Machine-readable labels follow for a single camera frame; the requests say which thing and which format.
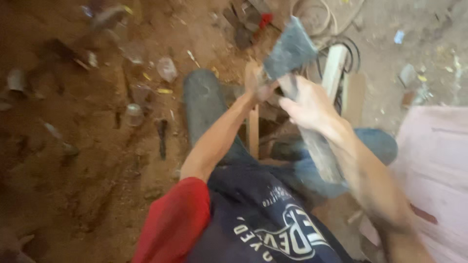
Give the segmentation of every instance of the red sleeve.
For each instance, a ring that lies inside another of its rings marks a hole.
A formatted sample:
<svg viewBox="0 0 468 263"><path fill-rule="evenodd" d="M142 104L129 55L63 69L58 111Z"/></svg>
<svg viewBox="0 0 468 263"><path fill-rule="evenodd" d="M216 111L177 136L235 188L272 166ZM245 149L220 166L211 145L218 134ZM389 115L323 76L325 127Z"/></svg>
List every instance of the red sleeve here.
<svg viewBox="0 0 468 263"><path fill-rule="evenodd" d="M210 221L210 196L189 177L151 204L132 263L182 262Z"/></svg>

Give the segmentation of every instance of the leg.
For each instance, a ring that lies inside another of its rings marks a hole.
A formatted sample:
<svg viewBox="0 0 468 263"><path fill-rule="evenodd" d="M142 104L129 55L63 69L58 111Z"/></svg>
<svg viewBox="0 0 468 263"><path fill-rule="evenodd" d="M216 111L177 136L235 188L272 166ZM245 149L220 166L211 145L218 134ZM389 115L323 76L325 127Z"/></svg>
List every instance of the leg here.
<svg viewBox="0 0 468 263"><path fill-rule="evenodd" d="M208 128L227 110L216 76L207 69L192 71L183 82L189 140L193 147ZM220 164L256 163L236 136Z"/></svg>
<svg viewBox="0 0 468 263"><path fill-rule="evenodd" d="M389 165L396 158L398 145L395 139L389 134L378 129L355 129L359 139L379 158L385 165ZM332 184L322 180L314 161L308 155L307 149L300 138L289 137L288 144L280 142L272 149L273 156L280 156L282 160L291 161L293 164L287 166L282 173L274 173L274 175L283 182L291 182L297 180L301 182L308 190L312 190L321 196L333 198L348 191L346 183Z"/></svg>

